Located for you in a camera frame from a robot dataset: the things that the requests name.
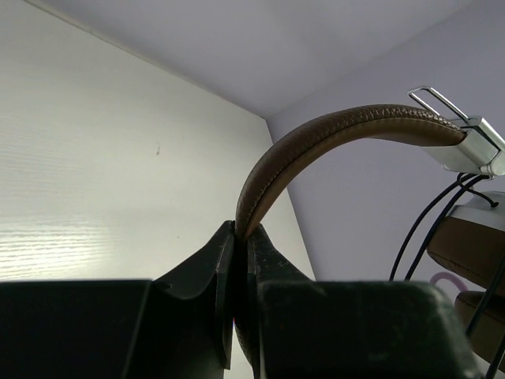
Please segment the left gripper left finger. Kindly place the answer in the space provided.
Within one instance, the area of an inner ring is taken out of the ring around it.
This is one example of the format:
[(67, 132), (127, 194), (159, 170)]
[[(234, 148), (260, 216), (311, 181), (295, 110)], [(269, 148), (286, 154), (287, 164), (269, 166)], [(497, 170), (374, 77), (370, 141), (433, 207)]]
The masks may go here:
[(224, 371), (231, 365), (234, 222), (153, 282), (168, 305), (172, 371)]

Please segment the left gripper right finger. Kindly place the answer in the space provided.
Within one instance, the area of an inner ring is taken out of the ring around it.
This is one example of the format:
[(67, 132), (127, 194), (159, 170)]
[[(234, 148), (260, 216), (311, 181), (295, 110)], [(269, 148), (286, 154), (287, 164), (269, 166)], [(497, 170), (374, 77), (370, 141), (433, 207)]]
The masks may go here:
[(273, 245), (263, 226), (238, 243), (234, 323), (255, 378), (291, 378), (302, 359), (307, 327), (303, 306), (315, 282)]

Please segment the brown silver headphones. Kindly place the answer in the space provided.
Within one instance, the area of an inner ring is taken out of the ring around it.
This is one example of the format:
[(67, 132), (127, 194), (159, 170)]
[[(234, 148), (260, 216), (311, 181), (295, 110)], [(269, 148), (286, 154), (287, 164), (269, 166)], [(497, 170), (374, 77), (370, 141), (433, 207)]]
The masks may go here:
[[(460, 123), (440, 116), (415, 92), (426, 91), (453, 113)], [(398, 104), (373, 104), (325, 114), (292, 130), (267, 150), (249, 173), (242, 187), (235, 214), (235, 235), (246, 244), (260, 226), (267, 211), (281, 192), (306, 167), (334, 148), (361, 139), (379, 139), (428, 149), (428, 154), (447, 170), (458, 174), (496, 177), (504, 175), (504, 139), (483, 119), (469, 118), (434, 88), (420, 87), (408, 92), (423, 108)], [(484, 312), (491, 309), (492, 296), (504, 298), (504, 266), (493, 271), (477, 269), (477, 263), (449, 253), (435, 254), (435, 260), (474, 283), (489, 284), (484, 297), (473, 309), (476, 314), (468, 324), (475, 351), (484, 357), (484, 338), (491, 342), (490, 327), (477, 331), (484, 322)], [(238, 341), (249, 364), (256, 371), (259, 342), (254, 336), (253, 322), (241, 306), (236, 321)]]

